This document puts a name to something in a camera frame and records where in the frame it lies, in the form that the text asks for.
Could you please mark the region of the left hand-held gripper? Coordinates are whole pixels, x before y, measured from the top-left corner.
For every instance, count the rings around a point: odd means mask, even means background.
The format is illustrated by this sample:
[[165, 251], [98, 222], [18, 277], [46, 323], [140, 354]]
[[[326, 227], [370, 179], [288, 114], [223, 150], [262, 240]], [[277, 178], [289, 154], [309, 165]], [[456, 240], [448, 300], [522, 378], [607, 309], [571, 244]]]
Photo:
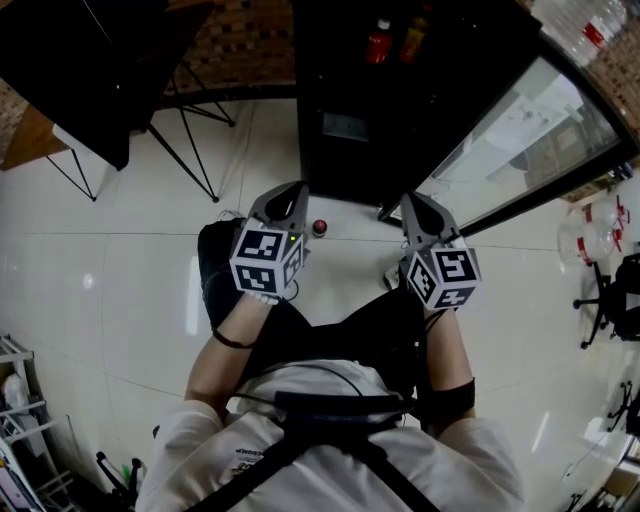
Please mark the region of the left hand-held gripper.
[[304, 265], [308, 203], [304, 181], [279, 185], [254, 201], [249, 217], [271, 229], [246, 225], [240, 230], [229, 259], [238, 290], [277, 299], [292, 292]]

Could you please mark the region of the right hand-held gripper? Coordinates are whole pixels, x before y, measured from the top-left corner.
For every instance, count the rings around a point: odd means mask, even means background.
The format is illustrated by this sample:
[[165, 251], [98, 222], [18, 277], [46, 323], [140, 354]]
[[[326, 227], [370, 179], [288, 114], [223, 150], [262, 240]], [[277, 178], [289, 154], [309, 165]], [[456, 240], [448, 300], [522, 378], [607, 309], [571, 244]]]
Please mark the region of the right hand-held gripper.
[[459, 236], [452, 214], [431, 197], [401, 198], [408, 288], [430, 311], [464, 306], [481, 283], [476, 252]]

